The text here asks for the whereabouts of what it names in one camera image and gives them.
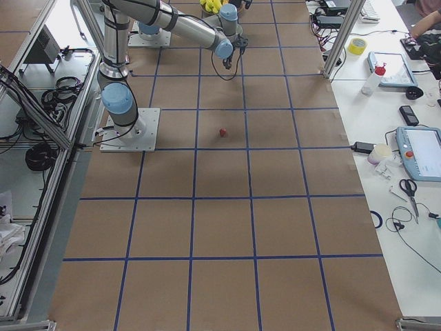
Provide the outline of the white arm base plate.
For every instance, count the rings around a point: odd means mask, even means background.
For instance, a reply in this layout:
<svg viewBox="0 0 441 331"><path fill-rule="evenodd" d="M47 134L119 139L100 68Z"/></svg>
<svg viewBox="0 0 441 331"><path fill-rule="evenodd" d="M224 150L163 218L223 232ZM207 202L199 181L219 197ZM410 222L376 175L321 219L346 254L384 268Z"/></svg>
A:
<svg viewBox="0 0 441 331"><path fill-rule="evenodd" d="M153 152L156 147L158 124L161 110L159 108L139 108L139 117L134 127L124 136L130 126L115 126L110 115L106 126L113 126L103 133L104 142L100 144L101 152Z"/></svg>
<svg viewBox="0 0 441 331"><path fill-rule="evenodd" d="M129 48L167 48L170 46L171 32L160 30L157 34L132 34L127 43Z"/></svg>

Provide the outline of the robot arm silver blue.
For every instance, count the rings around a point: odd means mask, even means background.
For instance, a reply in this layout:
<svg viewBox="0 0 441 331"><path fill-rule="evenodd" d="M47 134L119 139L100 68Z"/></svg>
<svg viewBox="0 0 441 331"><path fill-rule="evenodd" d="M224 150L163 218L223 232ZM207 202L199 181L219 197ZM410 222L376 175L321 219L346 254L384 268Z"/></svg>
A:
<svg viewBox="0 0 441 331"><path fill-rule="evenodd" d="M102 103L113 120L118 139L139 137L144 127L127 82L125 57L131 19L211 50L227 69L231 67L234 52L243 54L248 45L233 4L222 5L219 13L205 19L185 14L162 1L105 1L104 8L103 61L98 81Z"/></svg>
<svg viewBox="0 0 441 331"><path fill-rule="evenodd" d="M156 14L149 22L138 19L138 27L143 34L158 34L160 30L177 34L178 23L195 23L209 30L221 31L226 36L233 35L238 21L238 10L229 1L200 1L203 17L197 17L177 10L177 8L162 3L157 5Z"/></svg>

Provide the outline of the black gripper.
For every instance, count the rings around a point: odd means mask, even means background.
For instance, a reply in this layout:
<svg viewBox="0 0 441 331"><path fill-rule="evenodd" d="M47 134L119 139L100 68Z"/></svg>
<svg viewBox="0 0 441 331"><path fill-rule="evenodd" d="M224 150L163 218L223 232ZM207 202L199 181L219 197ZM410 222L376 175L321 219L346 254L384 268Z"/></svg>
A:
<svg viewBox="0 0 441 331"><path fill-rule="evenodd" d="M249 39L241 34L237 35L237 38L232 42L234 51L238 51L239 55L244 55L248 45ZM223 66L225 69L230 69L232 67L232 57L223 59Z"/></svg>

